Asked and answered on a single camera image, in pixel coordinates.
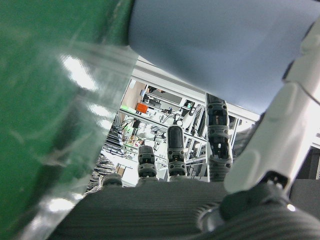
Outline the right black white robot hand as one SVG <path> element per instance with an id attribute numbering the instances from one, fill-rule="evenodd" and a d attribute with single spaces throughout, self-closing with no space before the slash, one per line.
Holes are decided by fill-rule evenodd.
<path id="1" fill-rule="evenodd" d="M 206 96 L 209 182 L 107 179 L 51 234 L 52 240 L 317 240 L 320 222 L 288 190 L 320 127 L 320 23 L 287 67 L 283 87 L 233 166 L 226 103 Z"/>

